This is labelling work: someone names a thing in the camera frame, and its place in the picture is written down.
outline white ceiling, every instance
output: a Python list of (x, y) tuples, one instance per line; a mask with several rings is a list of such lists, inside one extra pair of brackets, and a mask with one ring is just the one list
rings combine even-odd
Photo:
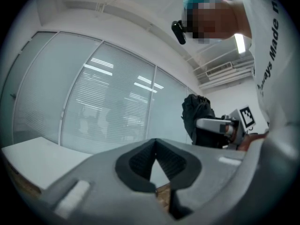
[[(234, 37), (214, 45), (199, 45), (189, 39), (185, 45), (180, 45), (171, 30), (172, 21), (181, 19), (183, 0), (56, 0), (61, 9), (85, 8), (95, 9), (97, 3), (102, 5), (103, 12), (120, 16), (136, 23), (149, 32), (152, 32), (169, 46), (176, 50), (197, 69), (195, 74), (200, 74), (220, 64), (237, 60), (251, 55), (249, 51), (239, 55)], [(246, 50), (250, 47), (251, 40), (245, 38)]]

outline wall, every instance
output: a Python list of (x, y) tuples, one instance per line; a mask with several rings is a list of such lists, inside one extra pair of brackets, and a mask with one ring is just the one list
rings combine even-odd
[(68, 9), (43, 26), (43, 30), (79, 33), (123, 47), (158, 65), (201, 94), (191, 66), (155, 35), (125, 19), (84, 9)]
[(233, 87), (205, 93), (204, 96), (210, 100), (216, 117), (221, 117), (231, 113), (236, 108), (248, 105), (256, 121), (256, 125), (250, 133), (264, 133), (268, 128), (258, 105), (255, 83), (252, 78), (248, 78), (243, 83)]
[(16, 17), (0, 55), (0, 91), (17, 54), (41, 28), (36, 0), (30, 0)]

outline frosted glass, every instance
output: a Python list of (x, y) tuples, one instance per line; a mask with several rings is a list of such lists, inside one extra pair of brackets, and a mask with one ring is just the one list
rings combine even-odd
[(148, 138), (167, 138), (186, 142), (186, 130), (182, 116), (182, 103), (187, 96), (186, 86), (170, 75), (157, 69), (155, 83), (156, 93), (150, 112)]
[(61, 145), (98, 153), (145, 139), (154, 66), (104, 43), (67, 103)]
[(0, 134), (3, 147), (12, 145), (12, 119), (15, 96), (25, 72), (38, 51), (54, 36), (54, 32), (38, 32), (17, 57), (3, 87), (0, 104)]
[(70, 86), (100, 42), (59, 33), (32, 64), (20, 90), (14, 142), (42, 136), (58, 143), (62, 108)]

